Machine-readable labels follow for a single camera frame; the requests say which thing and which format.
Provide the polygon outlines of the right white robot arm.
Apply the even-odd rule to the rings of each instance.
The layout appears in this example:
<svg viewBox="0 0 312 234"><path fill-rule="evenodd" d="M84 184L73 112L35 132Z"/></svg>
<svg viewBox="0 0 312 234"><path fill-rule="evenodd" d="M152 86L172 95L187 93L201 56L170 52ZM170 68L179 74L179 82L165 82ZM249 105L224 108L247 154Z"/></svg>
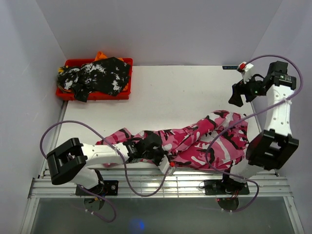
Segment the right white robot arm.
<svg viewBox="0 0 312 234"><path fill-rule="evenodd" d="M241 96L251 102L266 96L268 106L264 130L248 145L245 159L232 166L220 181L227 194L240 191L246 180L263 170L280 169L299 146L290 127L291 98L296 89L296 77L288 75L288 63L272 62L265 77L255 73L254 66L243 62L238 66L242 80L232 86L230 104L241 107Z"/></svg>

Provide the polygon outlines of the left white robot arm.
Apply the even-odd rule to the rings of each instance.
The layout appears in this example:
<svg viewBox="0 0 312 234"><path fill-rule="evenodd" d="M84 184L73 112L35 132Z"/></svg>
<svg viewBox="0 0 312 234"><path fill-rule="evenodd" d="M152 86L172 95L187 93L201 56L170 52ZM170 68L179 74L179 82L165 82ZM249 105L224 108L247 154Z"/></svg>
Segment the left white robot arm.
<svg viewBox="0 0 312 234"><path fill-rule="evenodd" d="M93 195L102 195L107 191L97 164L131 164L146 159L155 164L160 171L168 175L174 165L168 158L168 152L162 147L162 139L155 133L145 138L132 138L122 143L91 145L71 138L47 155L53 185L73 182L82 186Z"/></svg>

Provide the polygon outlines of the pink camouflage trousers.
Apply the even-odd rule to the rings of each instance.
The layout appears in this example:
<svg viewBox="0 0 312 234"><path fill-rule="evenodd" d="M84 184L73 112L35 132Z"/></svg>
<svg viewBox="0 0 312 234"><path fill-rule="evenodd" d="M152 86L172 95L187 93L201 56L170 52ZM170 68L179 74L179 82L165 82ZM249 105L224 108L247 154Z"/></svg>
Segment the pink camouflage trousers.
<svg viewBox="0 0 312 234"><path fill-rule="evenodd" d="M198 122L180 129L155 131L162 139L162 147L179 167L208 171L211 166L226 170L245 158L249 145L248 122L228 126L245 115L217 110ZM227 131L217 140L214 138L224 129Z"/></svg>

